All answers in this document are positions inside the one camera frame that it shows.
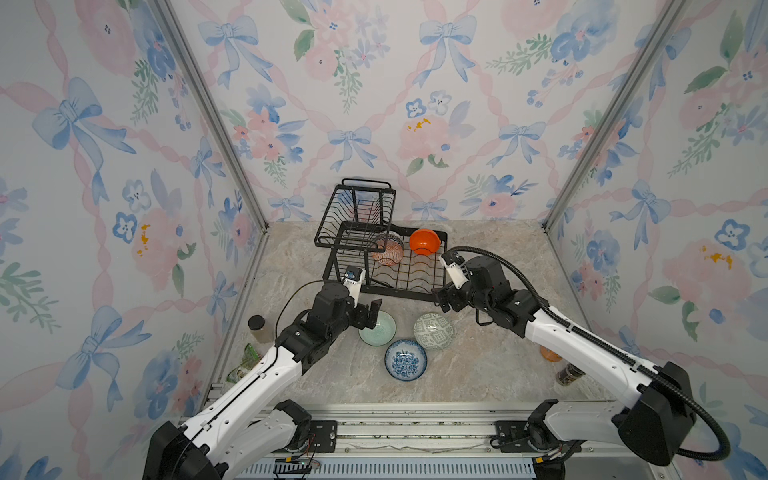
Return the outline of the pale green ceramic bowl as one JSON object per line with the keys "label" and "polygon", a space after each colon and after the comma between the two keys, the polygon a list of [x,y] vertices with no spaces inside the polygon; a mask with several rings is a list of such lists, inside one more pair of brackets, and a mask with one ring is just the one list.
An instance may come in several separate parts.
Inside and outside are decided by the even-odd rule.
{"label": "pale green ceramic bowl", "polygon": [[360,339],[372,347],[388,345],[395,337],[397,324],[395,319],[387,312],[378,313],[376,325],[373,328],[365,328],[359,331]]}

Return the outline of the orange plastic bowl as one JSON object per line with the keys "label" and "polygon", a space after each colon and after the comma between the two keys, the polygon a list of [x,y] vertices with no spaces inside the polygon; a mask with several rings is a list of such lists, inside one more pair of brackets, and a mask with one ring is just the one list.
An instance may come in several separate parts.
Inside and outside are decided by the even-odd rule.
{"label": "orange plastic bowl", "polygon": [[442,241],[438,234],[426,228],[415,230],[409,235],[409,247],[420,256],[431,256],[439,251]]}

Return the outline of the blue patterned ceramic bowl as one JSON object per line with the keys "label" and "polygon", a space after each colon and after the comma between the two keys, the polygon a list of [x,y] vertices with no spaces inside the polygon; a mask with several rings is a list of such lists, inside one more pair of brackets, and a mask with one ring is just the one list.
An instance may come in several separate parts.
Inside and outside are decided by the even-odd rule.
{"label": "blue patterned ceramic bowl", "polygon": [[428,367],[425,349],[413,339],[400,339],[386,350],[387,373],[396,380],[410,382],[419,379]]}

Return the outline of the red patterned ceramic bowl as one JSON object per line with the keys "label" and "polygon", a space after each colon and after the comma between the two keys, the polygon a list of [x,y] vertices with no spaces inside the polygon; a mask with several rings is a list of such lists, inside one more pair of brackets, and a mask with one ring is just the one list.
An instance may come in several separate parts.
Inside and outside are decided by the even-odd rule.
{"label": "red patterned ceramic bowl", "polygon": [[387,242],[375,243],[375,251],[372,253],[373,260],[383,266],[392,267],[399,264],[404,257],[404,242],[401,236],[396,233],[388,232],[390,240]]}

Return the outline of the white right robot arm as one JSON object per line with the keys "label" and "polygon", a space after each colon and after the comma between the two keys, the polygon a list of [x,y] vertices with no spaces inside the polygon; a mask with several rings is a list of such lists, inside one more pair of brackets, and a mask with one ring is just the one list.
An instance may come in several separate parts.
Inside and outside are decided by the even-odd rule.
{"label": "white right robot arm", "polygon": [[543,401],[527,419],[525,439],[531,448],[550,452],[579,442],[611,443],[650,464],[667,466],[694,426],[693,409],[662,385],[669,381],[679,387],[685,377],[680,368],[659,370],[651,378],[641,371],[648,362],[611,344],[599,345],[591,332],[556,319],[556,310],[530,291],[513,289],[506,280],[473,276],[433,294],[443,311],[471,307],[486,314],[493,324],[553,351],[612,394],[603,406]]}

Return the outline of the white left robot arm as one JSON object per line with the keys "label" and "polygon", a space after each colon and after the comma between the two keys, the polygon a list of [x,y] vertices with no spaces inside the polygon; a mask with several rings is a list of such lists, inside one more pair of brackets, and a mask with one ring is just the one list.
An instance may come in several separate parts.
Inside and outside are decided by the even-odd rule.
{"label": "white left robot arm", "polygon": [[278,396],[347,329],[374,328],[381,305],[379,299],[361,303],[352,280],[325,284],[234,387],[182,425],[167,422],[154,432],[143,478],[233,479],[273,452],[309,446],[311,414]]}

